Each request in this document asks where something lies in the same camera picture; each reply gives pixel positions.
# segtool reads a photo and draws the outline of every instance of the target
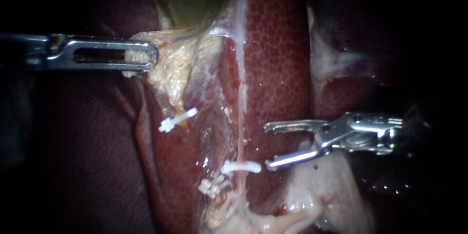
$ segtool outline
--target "hem-o-lok clip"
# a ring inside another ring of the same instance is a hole
[[[314,145],[303,151],[266,160],[267,169],[275,171],[328,155],[334,148],[369,151],[377,155],[393,152],[403,128],[403,119],[379,113],[347,112],[333,121],[294,120],[267,122],[265,133],[276,134],[309,132]]]
[[[191,118],[191,117],[195,116],[197,113],[198,113],[198,110],[196,108],[192,108],[192,109],[190,109],[190,110],[176,116],[175,118],[170,118],[170,117],[166,118],[164,121],[161,122],[161,125],[159,127],[159,131],[161,133],[162,132],[168,133],[172,129],[174,129],[176,124],[180,123],[181,121],[185,121],[188,118]]]

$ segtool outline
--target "white surgical clip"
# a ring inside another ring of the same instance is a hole
[[[195,116],[197,113],[198,113],[198,110],[196,108],[192,108],[192,109],[182,113],[181,115],[175,117],[174,119],[168,117],[164,121],[161,122],[161,126],[159,127],[159,131],[168,133],[172,129],[174,129],[176,124],[178,124],[181,121],[184,121],[184,120],[186,120],[188,118],[191,118],[191,117]]]

